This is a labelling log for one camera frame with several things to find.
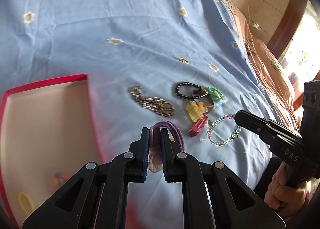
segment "colorful beads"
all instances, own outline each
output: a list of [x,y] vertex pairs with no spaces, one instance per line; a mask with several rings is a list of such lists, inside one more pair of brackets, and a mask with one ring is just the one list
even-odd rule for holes
[[233,132],[233,133],[231,134],[231,138],[233,138],[233,139],[238,138],[238,133]]
[[55,176],[55,179],[53,181],[53,185],[54,187],[56,188],[60,188],[65,182],[67,182],[69,180],[69,176],[67,175],[62,175],[61,173],[59,172],[56,172],[54,174]]
[[211,131],[213,128],[218,125],[219,123],[228,120],[228,119],[234,119],[235,114],[229,113],[224,115],[223,117],[220,117],[219,119],[216,119],[214,122],[211,120],[208,121],[209,124],[209,131],[207,132],[208,139],[211,142],[211,144],[214,144],[216,147],[222,147],[224,145],[228,145],[230,142],[232,142],[234,139],[237,139],[239,137],[239,133],[241,132],[241,126],[237,125],[236,131],[231,134],[231,136],[224,142],[216,142],[215,140],[212,139],[212,133]]

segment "metal chain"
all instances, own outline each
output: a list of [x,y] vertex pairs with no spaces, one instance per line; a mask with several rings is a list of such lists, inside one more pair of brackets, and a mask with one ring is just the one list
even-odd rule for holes
[[164,117],[172,117],[174,108],[168,102],[158,97],[144,97],[142,87],[133,87],[130,90],[133,99],[143,108],[149,109]]

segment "green hair tie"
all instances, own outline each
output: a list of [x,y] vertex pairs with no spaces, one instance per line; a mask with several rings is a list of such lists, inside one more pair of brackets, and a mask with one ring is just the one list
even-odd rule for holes
[[226,100],[227,98],[220,92],[218,89],[209,86],[207,88],[208,93],[210,94],[211,99],[214,102],[220,102],[221,100]]

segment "yellow hair tie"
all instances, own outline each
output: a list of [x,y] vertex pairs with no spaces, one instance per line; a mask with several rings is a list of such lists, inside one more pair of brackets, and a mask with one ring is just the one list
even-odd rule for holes
[[[27,209],[27,207],[23,203],[23,197],[27,200],[27,203],[29,204],[29,210]],[[25,211],[27,216],[30,216],[35,211],[35,205],[33,204],[31,197],[29,195],[27,195],[25,192],[19,193],[18,200],[19,200],[19,204],[20,204],[21,208],[23,209],[23,211]]]

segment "jewelry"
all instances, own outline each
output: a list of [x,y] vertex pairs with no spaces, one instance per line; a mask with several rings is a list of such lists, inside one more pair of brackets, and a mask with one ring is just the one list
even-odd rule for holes
[[133,99],[143,108],[149,109],[161,116],[172,117],[174,108],[165,100],[158,97],[144,97],[142,95],[142,87],[131,88],[130,93]]
[[208,121],[209,130],[207,131],[205,136],[208,136],[208,140],[210,140],[211,144],[214,144],[216,147],[219,147],[219,146],[222,147],[224,145],[228,145],[234,139],[237,139],[239,137],[239,133],[241,132],[241,126],[237,125],[236,131],[231,133],[231,136],[226,141],[216,142],[214,139],[212,139],[212,131],[213,131],[214,127],[225,120],[234,119],[234,117],[235,117],[235,114],[230,113],[228,115],[220,117],[219,119],[216,119],[215,122],[212,122],[211,120]]
[[[189,85],[189,86],[192,86],[192,87],[198,89],[197,91],[199,91],[199,95],[188,96],[188,95],[181,94],[180,93],[180,87],[183,86],[183,85]],[[199,98],[202,98],[204,96],[209,95],[209,93],[204,88],[202,88],[201,86],[196,85],[194,83],[191,83],[191,82],[181,82],[181,83],[177,84],[175,92],[176,92],[178,97],[183,98],[183,99],[187,99],[187,100],[196,100],[196,99],[199,99]]]

